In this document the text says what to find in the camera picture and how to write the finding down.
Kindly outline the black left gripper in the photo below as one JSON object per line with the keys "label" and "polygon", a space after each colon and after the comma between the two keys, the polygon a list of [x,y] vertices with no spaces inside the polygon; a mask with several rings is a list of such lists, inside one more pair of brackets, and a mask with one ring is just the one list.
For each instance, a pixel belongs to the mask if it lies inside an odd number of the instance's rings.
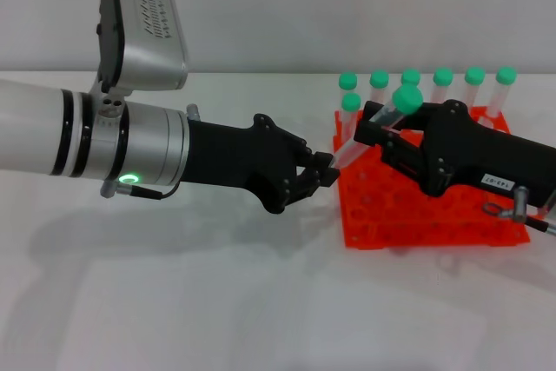
{"label": "black left gripper", "polygon": [[245,189],[271,214],[331,187],[340,176],[329,168],[332,154],[313,152],[305,140],[263,114],[244,129],[194,120],[188,126],[182,180]]}

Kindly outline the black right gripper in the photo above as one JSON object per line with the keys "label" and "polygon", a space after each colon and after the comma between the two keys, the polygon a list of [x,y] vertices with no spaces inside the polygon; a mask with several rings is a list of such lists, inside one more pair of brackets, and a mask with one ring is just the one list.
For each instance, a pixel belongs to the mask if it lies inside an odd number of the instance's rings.
{"label": "black right gripper", "polygon": [[[382,103],[367,101],[362,119],[374,120],[382,108]],[[467,185],[512,197],[522,186],[529,205],[555,206],[555,148],[487,128],[457,100],[426,103],[415,116],[415,128],[423,132],[420,147],[373,122],[358,122],[354,139],[380,146],[381,161],[427,195],[437,197],[454,185]]]}

